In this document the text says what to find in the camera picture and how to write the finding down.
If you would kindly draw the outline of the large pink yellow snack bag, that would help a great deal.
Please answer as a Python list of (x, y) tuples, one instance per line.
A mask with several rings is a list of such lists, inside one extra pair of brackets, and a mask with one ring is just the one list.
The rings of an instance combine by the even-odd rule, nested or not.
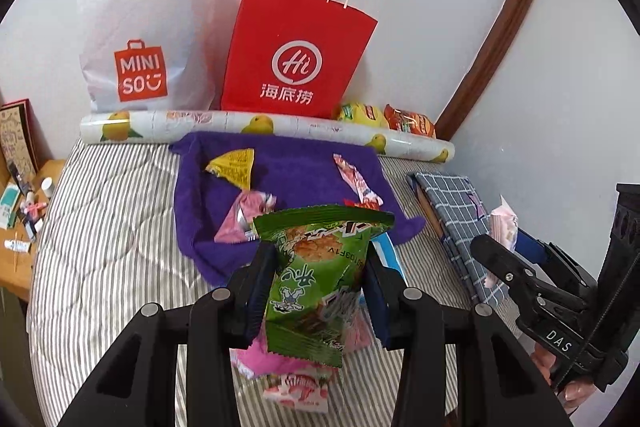
[[(355, 317), (347, 325), (344, 355), (369, 347), (371, 339), (372, 335), (368, 320), (364, 317), (363, 311), (358, 309)], [(247, 349), (231, 349), (230, 360), (239, 369), (239, 372), (249, 379), (267, 375), (300, 373), (311, 371), (311, 369), (323, 372), (336, 371), (336, 367), (326, 364), (269, 352), (267, 350), (266, 334), (263, 329), (260, 330), (258, 336)]]

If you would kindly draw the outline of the white pink strawberry snack bag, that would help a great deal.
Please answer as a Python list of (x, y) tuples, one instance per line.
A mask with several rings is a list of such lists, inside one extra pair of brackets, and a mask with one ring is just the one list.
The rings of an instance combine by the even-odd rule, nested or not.
[(324, 367), (272, 375), (262, 397), (294, 411), (326, 414), (329, 412), (329, 383), (333, 376), (334, 370)]

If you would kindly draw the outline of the long red white candy packet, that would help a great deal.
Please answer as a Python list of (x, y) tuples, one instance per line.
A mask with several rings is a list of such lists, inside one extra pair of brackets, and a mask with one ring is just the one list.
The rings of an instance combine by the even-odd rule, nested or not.
[(333, 160), (343, 181), (358, 196), (357, 202), (362, 202), (365, 199), (381, 199), (384, 204), (384, 200), (372, 190), (355, 166), (349, 164), (340, 154), (334, 154)]

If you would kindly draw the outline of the green snack bag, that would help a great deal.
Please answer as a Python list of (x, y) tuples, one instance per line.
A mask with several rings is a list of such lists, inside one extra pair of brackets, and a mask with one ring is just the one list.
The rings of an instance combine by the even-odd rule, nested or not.
[(341, 205), (281, 210), (254, 220), (259, 238), (278, 254), (264, 315), (270, 353), (343, 365), (370, 240), (394, 223), (393, 213)]

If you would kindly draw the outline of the pink triangular snack bag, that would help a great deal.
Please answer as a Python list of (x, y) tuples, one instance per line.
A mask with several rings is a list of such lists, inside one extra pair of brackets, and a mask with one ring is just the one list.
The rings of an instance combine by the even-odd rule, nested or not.
[(231, 205), (218, 228), (214, 241), (219, 244), (241, 244), (256, 241), (253, 221), (275, 210), (277, 197), (261, 191), (243, 191)]

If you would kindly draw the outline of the small red snack packet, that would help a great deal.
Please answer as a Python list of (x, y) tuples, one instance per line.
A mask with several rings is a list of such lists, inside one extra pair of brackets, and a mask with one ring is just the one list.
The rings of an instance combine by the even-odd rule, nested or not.
[(381, 199), (365, 199), (362, 202), (355, 202), (351, 199), (344, 199), (344, 205), (348, 207), (366, 208), (370, 210), (378, 211), (381, 209), (383, 202)]

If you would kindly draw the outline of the grey checked cloth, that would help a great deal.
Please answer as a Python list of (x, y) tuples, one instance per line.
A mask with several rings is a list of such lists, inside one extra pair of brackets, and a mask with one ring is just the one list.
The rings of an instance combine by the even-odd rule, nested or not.
[(412, 172), (407, 180), (434, 213), (440, 241), (471, 303), (500, 305), (508, 297), (508, 288), (501, 282), (487, 288), (488, 272), (471, 255), (472, 239), (489, 234), (488, 212), (471, 181), (466, 176), (444, 172)]

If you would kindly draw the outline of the blue tissue box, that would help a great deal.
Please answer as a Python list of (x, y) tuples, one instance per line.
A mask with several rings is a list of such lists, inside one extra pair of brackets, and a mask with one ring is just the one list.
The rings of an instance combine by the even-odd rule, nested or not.
[(403, 280), (406, 279), (405, 271), (402, 269), (396, 248), (387, 233), (383, 233), (372, 239), (371, 243), (385, 268), (397, 271)]

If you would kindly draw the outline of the striped grey quilt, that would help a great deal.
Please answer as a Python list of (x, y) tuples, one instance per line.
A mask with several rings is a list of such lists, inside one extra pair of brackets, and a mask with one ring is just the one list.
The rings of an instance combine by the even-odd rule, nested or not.
[[(44, 423), (56, 426), (104, 352), (145, 303), (194, 303), (212, 288), (176, 239), (179, 158), (168, 145), (86, 145), (63, 167), (32, 271), (27, 313), (32, 376)], [(429, 223), (396, 246), (408, 285), (469, 309), (468, 292)], [(267, 381), (233, 369), (242, 426), (389, 426), (402, 352), (347, 355), (329, 385), (329, 413), (262, 397)]]

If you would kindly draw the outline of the fruit print rolled mat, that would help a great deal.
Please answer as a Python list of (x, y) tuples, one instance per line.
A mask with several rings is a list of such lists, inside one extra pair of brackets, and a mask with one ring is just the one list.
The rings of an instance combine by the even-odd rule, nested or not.
[(91, 114), (79, 125), (81, 140), (100, 143), (169, 144), (191, 132), (228, 132), (286, 136), (370, 146), (378, 155), (446, 164), (454, 144), (428, 136), (367, 127), (338, 120), (222, 110), (134, 110)]

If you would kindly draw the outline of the orange snack bag behind roll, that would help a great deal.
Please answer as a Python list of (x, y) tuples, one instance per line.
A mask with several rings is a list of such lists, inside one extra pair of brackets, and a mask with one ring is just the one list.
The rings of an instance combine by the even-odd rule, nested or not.
[(392, 130), (436, 138), (434, 124), (423, 114), (398, 109), (390, 104), (385, 106), (383, 114)]

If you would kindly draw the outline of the yellow snack bag behind roll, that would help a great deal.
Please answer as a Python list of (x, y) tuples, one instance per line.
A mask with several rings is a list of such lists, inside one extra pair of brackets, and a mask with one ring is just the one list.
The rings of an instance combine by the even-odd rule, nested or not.
[(381, 109), (357, 102), (342, 104), (336, 119), (372, 128), (388, 129), (390, 127)]

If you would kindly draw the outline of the small white bottle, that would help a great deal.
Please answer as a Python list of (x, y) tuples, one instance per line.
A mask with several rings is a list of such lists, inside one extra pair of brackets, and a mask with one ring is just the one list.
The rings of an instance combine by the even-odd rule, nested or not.
[(54, 181), (50, 176), (47, 176), (47, 178), (44, 178), (42, 180), (40, 187), (44, 196), (46, 196), (47, 198), (51, 198), (53, 196)]

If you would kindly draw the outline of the teal white tube box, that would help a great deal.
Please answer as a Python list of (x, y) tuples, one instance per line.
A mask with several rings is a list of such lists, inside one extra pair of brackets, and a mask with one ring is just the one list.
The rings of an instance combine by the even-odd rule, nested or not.
[(9, 183), (0, 200), (0, 228), (9, 230), (14, 227), (18, 201), (22, 193), (17, 185)]

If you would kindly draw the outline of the purple towel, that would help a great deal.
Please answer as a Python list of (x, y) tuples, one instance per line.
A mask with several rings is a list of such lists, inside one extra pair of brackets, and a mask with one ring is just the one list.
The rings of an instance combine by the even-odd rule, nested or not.
[(388, 235), (405, 244), (425, 227), (422, 217), (408, 218), (387, 183), (378, 156), (370, 147), (330, 141), (222, 132), (192, 132), (168, 146), (179, 158), (174, 211), (179, 251), (190, 258), (210, 286), (227, 284), (234, 270), (247, 265), (256, 247), (250, 243), (218, 244), (214, 236), (240, 190), (205, 171), (210, 160), (232, 150), (251, 148), (255, 160), (250, 187), (277, 197), (277, 208), (341, 205), (356, 194), (338, 173), (333, 156), (357, 168), (364, 181), (393, 213)]

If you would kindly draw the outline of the red Haidilao paper bag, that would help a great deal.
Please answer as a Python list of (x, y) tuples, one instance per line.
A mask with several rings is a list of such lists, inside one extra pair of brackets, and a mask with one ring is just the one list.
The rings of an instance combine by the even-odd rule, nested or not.
[(241, 0), (220, 108), (329, 118), (378, 21), (350, 0)]

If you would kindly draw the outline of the white Miniso plastic bag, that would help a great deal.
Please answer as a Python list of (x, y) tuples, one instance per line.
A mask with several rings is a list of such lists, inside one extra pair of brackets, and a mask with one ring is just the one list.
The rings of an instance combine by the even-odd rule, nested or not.
[(94, 113), (206, 109), (214, 0), (77, 0), (79, 64)]

